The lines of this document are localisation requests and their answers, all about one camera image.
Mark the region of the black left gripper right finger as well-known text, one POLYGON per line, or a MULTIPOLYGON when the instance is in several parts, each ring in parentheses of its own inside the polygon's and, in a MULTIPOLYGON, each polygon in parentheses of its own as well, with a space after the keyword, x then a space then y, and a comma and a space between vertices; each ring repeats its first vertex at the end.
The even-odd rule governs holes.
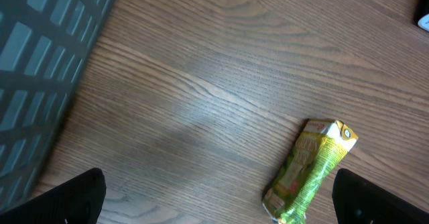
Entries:
POLYGON ((428 224, 428 213, 341 168, 335 177, 332 200, 339 224, 428 224))

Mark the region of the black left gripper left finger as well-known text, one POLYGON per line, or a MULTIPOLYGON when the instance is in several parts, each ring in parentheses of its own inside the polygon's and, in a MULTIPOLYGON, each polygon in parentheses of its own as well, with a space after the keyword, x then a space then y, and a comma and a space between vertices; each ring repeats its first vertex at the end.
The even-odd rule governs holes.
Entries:
POLYGON ((106 191, 103 171, 92 168, 1 214, 1 224, 96 223, 106 191))

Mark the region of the green yellow drink carton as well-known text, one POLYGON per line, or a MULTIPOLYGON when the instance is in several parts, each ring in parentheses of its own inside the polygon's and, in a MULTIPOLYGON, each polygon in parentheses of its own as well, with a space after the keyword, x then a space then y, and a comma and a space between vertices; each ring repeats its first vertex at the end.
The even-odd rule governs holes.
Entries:
POLYGON ((342 121, 309 119, 262 198, 274 223, 305 223, 323 180, 359 139, 342 121))

